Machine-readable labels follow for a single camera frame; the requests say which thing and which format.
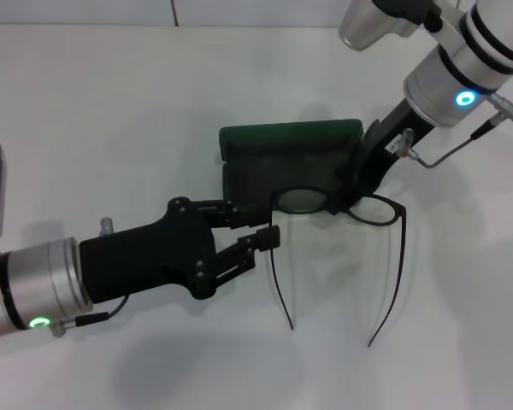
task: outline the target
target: white table surface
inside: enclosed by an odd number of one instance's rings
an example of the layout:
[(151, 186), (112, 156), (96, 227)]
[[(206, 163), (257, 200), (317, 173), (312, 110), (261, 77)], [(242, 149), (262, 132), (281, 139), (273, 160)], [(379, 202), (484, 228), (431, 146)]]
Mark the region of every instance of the white table surface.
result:
[[(147, 224), (175, 196), (219, 198), (221, 127), (367, 126), (403, 98), (432, 47), (423, 32), (358, 54), (328, 29), (0, 26), (0, 250), (84, 240), (105, 215), (117, 230)], [(503, 93), (513, 100), (513, 80)], [(482, 107), (418, 149), (431, 161), (492, 113)], [(62, 339), (46, 329), (1, 338), (0, 410), (513, 409), (513, 124), (434, 172), (398, 162), (380, 193), (407, 206), (409, 247), (373, 348), (399, 227), (276, 214), (296, 331), (259, 255), (206, 302), (171, 285)]]

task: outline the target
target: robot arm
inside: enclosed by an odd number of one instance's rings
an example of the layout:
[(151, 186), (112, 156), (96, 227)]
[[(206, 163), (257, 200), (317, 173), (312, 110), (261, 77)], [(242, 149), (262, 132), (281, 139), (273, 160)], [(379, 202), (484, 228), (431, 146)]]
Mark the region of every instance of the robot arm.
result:
[[(0, 148), (0, 235), (5, 159)], [(280, 246), (271, 226), (216, 252), (212, 228), (260, 225), (267, 215), (242, 215), (230, 202), (171, 200), (157, 222), (83, 241), (71, 237), (0, 254), (0, 336), (49, 325), (61, 336), (108, 313), (83, 315), (106, 302), (165, 284), (188, 289), (195, 299), (255, 267), (255, 251)]]
[(513, 104), (497, 94), (513, 76), (513, 0), (480, 0), (468, 13), (444, 0), (353, 0), (339, 35), (360, 51), (388, 33), (409, 37), (420, 25), (439, 45), (405, 80), (405, 99), (368, 129), (363, 153), (343, 170), (353, 180), (340, 195), (347, 207), (373, 193), (435, 127), (454, 127), (485, 101), (498, 113), (472, 140), (513, 120)]

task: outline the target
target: white wall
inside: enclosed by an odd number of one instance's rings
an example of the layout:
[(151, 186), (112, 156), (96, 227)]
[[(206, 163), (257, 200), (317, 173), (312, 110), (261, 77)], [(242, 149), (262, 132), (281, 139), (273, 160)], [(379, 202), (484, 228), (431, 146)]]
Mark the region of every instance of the white wall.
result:
[[(462, 0), (469, 8), (474, 0)], [(174, 0), (181, 26), (337, 26), (350, 0)], [(173, 26), (171, 0), (0, 0), (0, 23)]]

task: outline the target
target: green led light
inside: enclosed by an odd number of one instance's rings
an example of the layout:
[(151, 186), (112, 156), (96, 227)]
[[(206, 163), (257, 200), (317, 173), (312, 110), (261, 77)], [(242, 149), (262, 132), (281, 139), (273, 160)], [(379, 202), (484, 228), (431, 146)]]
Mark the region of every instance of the green led light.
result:
[(47, 326), (51, 321), (47, 318), (34, 318), (28, 325), (31, 327)]

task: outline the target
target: blue led light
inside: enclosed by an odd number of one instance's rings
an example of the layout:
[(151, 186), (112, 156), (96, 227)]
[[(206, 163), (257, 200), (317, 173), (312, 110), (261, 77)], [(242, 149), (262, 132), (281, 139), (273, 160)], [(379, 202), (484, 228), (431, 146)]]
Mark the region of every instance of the blue led light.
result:
[(475, 102), (477, 96), (472, 91), (462, 91), (456, 96), (456, 104), (460, 107), (467, 107)]

